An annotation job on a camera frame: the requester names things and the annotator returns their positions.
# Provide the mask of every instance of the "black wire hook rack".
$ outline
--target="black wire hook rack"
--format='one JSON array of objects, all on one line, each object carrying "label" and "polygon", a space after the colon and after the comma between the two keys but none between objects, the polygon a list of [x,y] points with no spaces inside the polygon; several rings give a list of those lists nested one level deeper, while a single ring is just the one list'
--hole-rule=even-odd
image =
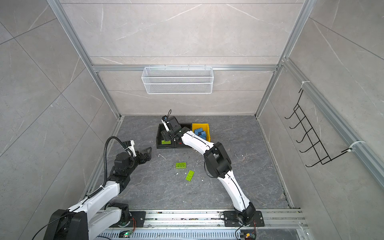
[{"label": "black wire hook rack", "polygon": [[[293,113],[292,113],[292,115],[291,115],[289,118],[286,118],[286,117],[284,117],[284,118],[285,118],[285,119],[290,119],[294,114],[297,116],[297,118],[300,120],[299,123],[296,124],[295,127],[289,127],[289,128],[290,128],[290,129],[295,129],[299,124],[301,124],[301,126],[303,127],[303,129],[304,129],[304,131],[305,131],[305,134],[304,134],[303,138],[301,139],[301,141],[297,141],[297,140],[296,140],[296,142],[301,143],[301,142],[304,140],[305,136],[308,136],[308,139],[309,139],[309,141],[310,141],[310,143],[311,143],[311,145],[312,145],[310,148],[308,148],[308,149],[305,150],[305,151],[301,151],[301,150],[299,150],[299,151],[302,152],[302,153],[304,153],[304,152],[309,151],[311,148],[313,148],[314,151],[315,151],[315,153],[316,153],[316,155],[317,155],[317,158],[319,159],[319,160],[318,160],[316,163],[314,163],[313,165],[310,165],[310,166],[305,165],[305,166],[306,166],[306,167],[313,167],[313,166],[315,166],[315,165],[318,164],[318,163],[321,163],[322,165],[324,165],[324,164],[329,163],[329,162],[331,162],[332,160],[334,160],[334,159],[340,157],[341,155],[343,155],[343,154],[348,153],[349,151],[351,151],[352,148],[349,147],[349,148],[347,148],[347,149],[341,151],[341,154],[337,155],[336,157],[334,157],[334,158],[331,158],[331,157],[330,157],[330,155],[328,154],[327,150],[325,149],[323,143],[321,142],[319,136],[317,135],[316,131],[314,130],[314,128],[313,128],[311,122],[309,121],[309,119],[307,118],[307,116],[305,115],[304,111],[302,110],[302,108],[301,108],[300,105],[299,105],[300,98],[301,98],[301,96],[303,95],[303,89],[302,89],[302,88],[300,89],[299,93],[300,93],[300,97],[299,97],[299,99],[298,99],[296,105],[295,105],[294,108],[293,108]],[[300,119],[299,115],[298,115],[297,112],[296,112],[298,109],[300,109],[300,111],[301,111],[301,112],[303,113],[303,115],[304,115],[304,117],[301,118],[301,119]],[[309,125],[311,126],[311,128],[309,128],[308,130],[306,130],[306,128],[304,127],[304,124],[303,124],[303,120],[304,120],[304,119],[306,119],[306,120],[308,121]],[[315,142],[315,143],[312,142],[311,138],[310,138],[309,135],[308,135],[308,133],[309,133],[311,130],[314,132],[314,134],[316,135],[316,137],[317,137],[317,139],[318,139],[318,141]],[[322,148],[324,149],[325,153],[327,154],[327,156],[324,157],[324,158],[322,158],[322,159],[320,158],[320,156],[319,156],[319,154],[318,154],[318,152],[317,152],[317,150],[316,150],[316,148],[315,148],[315,145],[317,145],[317,144],[319,144],[319,143],[321,144]]]}]

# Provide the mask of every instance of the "vertical metal post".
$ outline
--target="vertical metal post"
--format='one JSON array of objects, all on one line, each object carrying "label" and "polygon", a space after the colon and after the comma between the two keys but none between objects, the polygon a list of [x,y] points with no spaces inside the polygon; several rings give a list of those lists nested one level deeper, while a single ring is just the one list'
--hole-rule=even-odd
[{"label": "vertical metal post", "polygon": [[295,46],[295,43],[296,43],[297,39],[299,38],[300,33],[303,30],[303,27],[304,27],[309,15],[311,14],[312,9],[313,9],[315,4],[316,4],[316,0],[306,0],[304,2],[303,7],[301,8],[299,17],[297,18],[297,21],[295,23],[295,26],[293,27],[291,35],[289,36],[288,42],[285,45],[283,53],[280,56],[279,62],[277,64],[278,69],[272,75],[271,80],[269,81],[268,86],[264,92],[264,95],[260,101],[260,104],[256,110],[256,113],[255,113],[256,118],[260,117],[260,115],[261,115],[261,113],[265,107],[265,104],[268,101],[268,98],[271,95],[271,92],[272,92],[272,90],[273,90],[273,88],[277,82],[277,79],[281,73],[281,69],[282,69],[281,61],[282,61],[282,59],[288,58],[289,55],[291,54],[291,51],[292,51],[293,47]]},{"label": "vertical metal post", "polygon": [[81,60],[84,62],[85,67],[88,69],[93,80],[95,81],[95,83],[97,84],[101,93],[103,94],[103,96],[104,96],[105,100],[107,101],[109,107],[111,108],[112,112],[115,114],[116,118],[119,119],[121,114],[119,113],[118,108],[116,107],[111,95],[109,94],[109,91],[105,87],[100,76],[98,76],[98,74],[93,70],[91,59],[89,58],[89,55],[85,51],[84,46],[81,44],[79,37],[77,36],[76,32],[74,31],[73,26],[72,26],[71,22],[69,21],[68,16],[65,14],[65,11],[64,11],[61,3],[59,2],[59,0],[47,0],[47,2],[50,5],[52,11],[55,13],[57,19],[59,20],[60,24],[62,25],[65,33],[67,34],[72,45],[76,49]]}]

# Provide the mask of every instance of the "gray marble floor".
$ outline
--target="gray marble floor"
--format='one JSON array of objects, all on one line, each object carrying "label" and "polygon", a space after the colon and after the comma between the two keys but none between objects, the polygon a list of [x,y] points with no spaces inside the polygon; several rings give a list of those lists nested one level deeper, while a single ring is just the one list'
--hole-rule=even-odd
[{"label": "gray marble floor", "polygon": [[[253,116],[177,116],[180,123],[209,123],[211,142],[221,142],[232,161],[235,177],[256,208],[288,208],[261,130]],[[118,137],[135,141],[135,149],[152,147],[152,159],[131,175],[115,202],[132,209],[232,208],[224,186],[204,172],[204,158],[193,149],[156,149],[159,116],[126,116]],[[118,143],[108,157],[108,172],[122,148]],[[186,162],[186,169],[175,169]],[[189,170],[195,172],[188,182]]]}]

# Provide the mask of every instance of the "white wire mesh basket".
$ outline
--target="white wire mesh basket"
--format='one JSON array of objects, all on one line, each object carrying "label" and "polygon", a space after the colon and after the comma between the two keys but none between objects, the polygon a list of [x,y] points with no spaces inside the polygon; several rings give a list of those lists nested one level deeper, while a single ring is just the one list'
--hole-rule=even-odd
[{"label": "white wire mesh basket", "polygon": [[214,72],[205,66],[146,67],[141,79],[148,94],[212,93]]}]

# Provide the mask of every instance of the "green lego brick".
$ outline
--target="green lego brick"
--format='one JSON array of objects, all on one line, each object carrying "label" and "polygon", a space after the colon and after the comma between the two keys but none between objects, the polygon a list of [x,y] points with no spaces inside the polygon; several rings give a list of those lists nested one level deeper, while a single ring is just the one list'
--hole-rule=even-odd
[{"label": "green lego brick", "polygon": [[187,177],[185,179],[188,181],[191,181],[194,173],[195,173],[194,171],[189,170]]},{"label": "green lego brick", "polygon": [[169,141],[161,140],[161,144],[170,144],[170,140]]},{"label": "green lego brick", "polygon": [[176,169],[187,168],[187,163],[186,162],[177,162],[175,167],[176,167]]}]

